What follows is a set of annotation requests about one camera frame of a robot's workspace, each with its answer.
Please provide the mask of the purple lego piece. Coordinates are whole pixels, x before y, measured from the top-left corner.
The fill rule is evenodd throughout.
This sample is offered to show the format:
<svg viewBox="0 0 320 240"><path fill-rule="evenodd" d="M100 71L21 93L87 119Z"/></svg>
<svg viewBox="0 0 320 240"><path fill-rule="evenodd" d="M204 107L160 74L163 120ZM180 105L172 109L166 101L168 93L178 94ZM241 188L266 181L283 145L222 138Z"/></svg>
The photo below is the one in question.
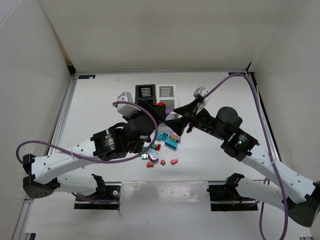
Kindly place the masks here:
<svg viewBox="0 0 320 240"><path fill-rule="evenodd" d="M171 114L171 110L170 109L166 109L165 110L165 117L167 118L170 114Z"/></svg>

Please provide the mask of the long blue lego brick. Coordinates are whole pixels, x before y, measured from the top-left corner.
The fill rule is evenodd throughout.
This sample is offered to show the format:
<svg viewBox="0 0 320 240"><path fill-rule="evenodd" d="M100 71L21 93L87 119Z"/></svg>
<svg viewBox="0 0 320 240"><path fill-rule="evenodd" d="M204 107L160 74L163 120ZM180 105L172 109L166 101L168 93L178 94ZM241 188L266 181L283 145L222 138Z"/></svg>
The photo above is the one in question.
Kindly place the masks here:
<svg viewBox="0 0 320 240"><path fill-rule="evenodd" d="M178 144L170 139L166 139L164 144L173 150L176 150L178 147Z"/></svg>

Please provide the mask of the purple butterfly arch lego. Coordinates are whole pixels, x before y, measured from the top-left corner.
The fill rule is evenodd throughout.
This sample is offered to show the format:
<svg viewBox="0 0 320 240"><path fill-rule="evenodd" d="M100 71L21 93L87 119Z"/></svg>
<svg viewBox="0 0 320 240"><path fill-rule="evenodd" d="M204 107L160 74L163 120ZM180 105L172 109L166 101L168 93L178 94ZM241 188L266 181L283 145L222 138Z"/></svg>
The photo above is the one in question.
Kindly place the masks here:
<svg viewBox="0 0 320 240"><path fill-rule="evenodd" d="M169 134L169 138L175 138L176 139L176 143L179 143L181 141L181 137L174 134L174 133L170 133Z"/></svg>

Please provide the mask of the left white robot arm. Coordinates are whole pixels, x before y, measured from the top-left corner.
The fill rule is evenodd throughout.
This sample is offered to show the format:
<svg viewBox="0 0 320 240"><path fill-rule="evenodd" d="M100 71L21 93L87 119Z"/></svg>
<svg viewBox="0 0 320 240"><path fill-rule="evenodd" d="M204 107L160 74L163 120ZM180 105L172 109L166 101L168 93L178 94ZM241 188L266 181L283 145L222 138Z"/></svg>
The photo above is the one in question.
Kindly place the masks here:
<svg viewBox="0 0 320 240"><path fill-rule="evenodd" d="M93 134L82 143L67 149L55 147L56 153L46 156L26 154L21 159L27 176L23 190L28 197L39 199L54 192L90 196L102 193L105 183L101 176L71 175L70 172L92 164L116 164L133 160L146 150L144 144L155 142L151 135L158 134L158 126L167 116L163 102L138 104L116 101L113 106L124 118L108 129Z"/></svg>

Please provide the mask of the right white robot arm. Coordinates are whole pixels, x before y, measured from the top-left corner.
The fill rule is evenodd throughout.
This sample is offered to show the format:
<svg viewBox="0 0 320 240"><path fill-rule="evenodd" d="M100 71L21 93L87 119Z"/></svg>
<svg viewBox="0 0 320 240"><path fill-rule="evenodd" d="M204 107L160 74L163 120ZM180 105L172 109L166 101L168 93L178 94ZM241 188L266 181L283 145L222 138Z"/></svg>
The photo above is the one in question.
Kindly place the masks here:
<svg viewBox="0 0 320 240"><path fill-rule="evenodd" d="M281 161L271 160L257 139L240 128L243 122L235 109L220 108L215 117L193 102L174 109L180 118L164 123L178 136L196 128L222 140L221 148L231 158L257 170L274 185L255 183L242 174L234 173L226 186L242 197L253 198L272 205L285 213L297 224L310 228L320 212L320 184L302 176Z"/></svg>

